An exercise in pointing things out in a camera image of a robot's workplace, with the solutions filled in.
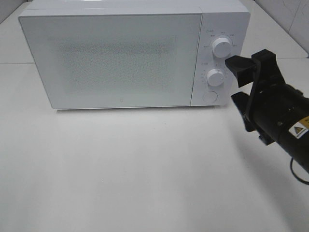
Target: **microwave control panel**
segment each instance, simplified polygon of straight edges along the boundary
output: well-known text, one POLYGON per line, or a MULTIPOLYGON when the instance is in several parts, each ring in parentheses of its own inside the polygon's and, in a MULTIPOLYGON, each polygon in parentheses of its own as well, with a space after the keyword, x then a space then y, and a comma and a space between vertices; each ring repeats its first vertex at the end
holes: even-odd
POLYGON ((250 13, 204 13, 197 51, 191 106, 225 105, 234 76, 225 60, 239 55, 250 13))

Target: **round button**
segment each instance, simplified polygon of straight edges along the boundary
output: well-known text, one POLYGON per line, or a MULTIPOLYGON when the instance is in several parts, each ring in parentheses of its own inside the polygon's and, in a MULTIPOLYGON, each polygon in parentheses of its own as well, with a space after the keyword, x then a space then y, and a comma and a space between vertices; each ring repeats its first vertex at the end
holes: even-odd
POLYGON ((210 86, 219 86, 224 81, 224 73, 220 69, 213 69, 207 73, 207 82, 210 86))
POLYGON ((206 92, 203 96, 203 100, 206 103, 214 103, 218 98, 218 94, 214 91, 206 92))
POLYGON ((216 39, 212 43, 212 52, 218 58, 227 57, 231 53, 232 44, 226 37, 216 39))

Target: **timer knob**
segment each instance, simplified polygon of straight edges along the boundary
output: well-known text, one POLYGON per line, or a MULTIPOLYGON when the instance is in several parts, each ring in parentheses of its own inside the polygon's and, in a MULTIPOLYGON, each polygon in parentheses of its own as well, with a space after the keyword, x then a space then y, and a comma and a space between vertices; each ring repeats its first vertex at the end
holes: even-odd
POLYGON ((231 53, 232 43, 226 37, 220 37, 212 43, 212 52, 218 58, 227 57, 231 53))
POLYGON ((220 69, 212 69, 206 75, 208 85, 214 87, 221 85, 224 81, 224 77, 225 75, 220 69))

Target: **yellow warning sticker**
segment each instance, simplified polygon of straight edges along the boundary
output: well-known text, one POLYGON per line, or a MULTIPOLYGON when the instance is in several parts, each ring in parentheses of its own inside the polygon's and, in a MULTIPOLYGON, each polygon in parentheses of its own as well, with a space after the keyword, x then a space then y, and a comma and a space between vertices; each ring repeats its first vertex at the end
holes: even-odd
POLYGON ((303 118, 299 122, 296 122, 290 129, 289 132, 294 135, 297 139, 301 138, 305 133, 309 131, 309 116, 303 118))

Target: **black cable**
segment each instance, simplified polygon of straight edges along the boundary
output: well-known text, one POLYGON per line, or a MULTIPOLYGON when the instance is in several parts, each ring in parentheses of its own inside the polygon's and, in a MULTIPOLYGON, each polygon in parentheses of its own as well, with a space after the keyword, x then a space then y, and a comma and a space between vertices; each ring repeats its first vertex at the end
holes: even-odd
POLYGON ((299 182, 301 182, 301 183, 303 183, 303 184, 305 184, 305 185, 309 185, 309 181, 303 180, 303 179, 301 179, 299 176, 297 176, 297 175, 295 174, 295 172, 294 172, 294 170, 293 170, 293 161, 294 161, 294 159, 291 158, 290 169, 291 169, 291 172, 292 172, 293 176, 294 176, 299 182))

